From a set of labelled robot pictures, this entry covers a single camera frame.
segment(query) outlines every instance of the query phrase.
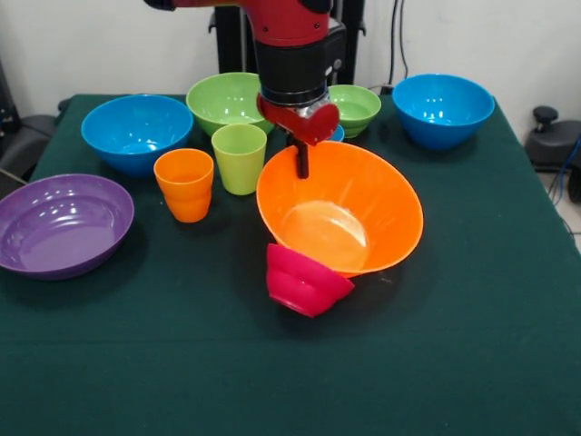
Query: purple bowl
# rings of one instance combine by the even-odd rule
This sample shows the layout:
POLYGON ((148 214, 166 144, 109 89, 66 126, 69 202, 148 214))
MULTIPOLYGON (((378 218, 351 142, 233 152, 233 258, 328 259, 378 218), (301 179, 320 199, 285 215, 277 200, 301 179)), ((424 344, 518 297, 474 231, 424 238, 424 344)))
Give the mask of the purple bowl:
POLYGON ((0 266, 40 280, 62 280, 96 268, 131 227, 131 195, 86 174, 30 183, 0 201, 0 266))

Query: white wall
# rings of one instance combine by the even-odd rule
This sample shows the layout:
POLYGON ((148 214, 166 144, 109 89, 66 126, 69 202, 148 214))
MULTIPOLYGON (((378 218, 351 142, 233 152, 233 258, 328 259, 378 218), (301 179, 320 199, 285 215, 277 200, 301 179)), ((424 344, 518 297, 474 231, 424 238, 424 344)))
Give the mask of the white wall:
MULTIPOLYGON (((372 85, 389 76, 392 2, 367 3, 356 81, 372 85)), ((185 93, 217 72, 211 12, 164 13, 142 0, 0 0, 0 57, 23 114, 54 113, 76 93, 185 93)), ((581 118, 580 17, 578 0, 407 0, 411 73, 477 80, 522 139, 536 104, 581 118)))
MULTIPOLYGON (((359 46, 356 80, 371 85, 389 78, 393 2, 367 3, 369 31, 359 46)), ((407 0, 405 5, 412 74, 459 74, 483 84, 521 140, 538 104, 552 104, 562 118, 581 119, 578 0, 407 0)))
POLYGON ((0 0, 0 58, 22 114, 77 93, 174 93, 218 73, 211 8, 143 0, 0 0))

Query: orange cup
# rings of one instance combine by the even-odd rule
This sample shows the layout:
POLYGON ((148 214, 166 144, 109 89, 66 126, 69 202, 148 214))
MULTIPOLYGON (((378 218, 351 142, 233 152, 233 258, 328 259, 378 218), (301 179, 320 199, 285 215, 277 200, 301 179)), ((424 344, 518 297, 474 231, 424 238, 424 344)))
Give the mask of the orange cup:
POLYGON ((214 161, 192 148, 164 154, 153 166, 167 207, 180 223, 197 223, 210 209, 214 161))

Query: dark green cloth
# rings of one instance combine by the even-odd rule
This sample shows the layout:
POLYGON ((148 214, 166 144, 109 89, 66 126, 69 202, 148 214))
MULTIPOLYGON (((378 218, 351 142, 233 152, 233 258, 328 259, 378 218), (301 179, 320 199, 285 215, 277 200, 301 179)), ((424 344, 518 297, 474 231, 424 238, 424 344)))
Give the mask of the dark green cloth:
MULTIPOLYGON (((0 272, 3 435, 567 435, 581 431, 580 257, 497 109, 446 154, 406 139, 391 101, 358 140, 426 217, 399 267, 310 320, 268 298, 270 236, 224 192, 178 224, 156 183, 80 134, 111 96, 76 96, 35 178, 97 173, 132 194, 119 251, 66 282, 0 272)), ((283 138, 273 134, 272 155, 283 138)), ((210 150, 198 129, 191 145, 210 150)))

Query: bowl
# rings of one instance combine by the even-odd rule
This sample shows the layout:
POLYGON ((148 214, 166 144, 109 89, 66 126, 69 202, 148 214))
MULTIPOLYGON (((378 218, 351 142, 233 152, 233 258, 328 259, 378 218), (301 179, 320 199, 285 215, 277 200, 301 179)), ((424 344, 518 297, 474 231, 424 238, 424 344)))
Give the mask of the bowl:
POLYGON ((277 243, 344 277, 384 270, 412 253, 423 212, 396 168, 333 141, 309 148, 308 179, 298 178, 296 159, 296 147, 275 154, 258 182, 261 217, 277 243))
POLYGON ((302 315, 321 315, 355 287, 325 265, 282 245, 270 243, 266 253, 269 296, 302 315))
POLYGON ((369 89, 354 84, 336 84, 329 88, 330 100, 339 107, 346 138, 361 134, 381 109, 381 100, 369 89))
POLYGON ((129 95, 93 109, 81 127, 83 139, 120 173, 153 175, 155 161, 187 144, 193 116, 185 106, 161 95, 129 95))
POLYGON ((399 120, 416 144, 448 150, 473 136, 494 112, 495 101, 479 84, 446 74, 422 74, 393 90, 399 120))
POLYGON ((209 136, 228 124, 254 124, 268 134, 274 124, 266 121, 258 110, 256 98, 260 90, 256 74, 224 73, 195 84, 185 100, 209 136))
POLYGON ((131 195, 103 177, 30 183, 0 201, 0 266, 40 280, 87 273, 113 254, 133 215, 131 195))
POLYGON ((341 125, 338 125, 337 130, 335 130, 335 133, 329 140, 341 142, 344 139, 345 139, 345 129, 343 129, 341 125))

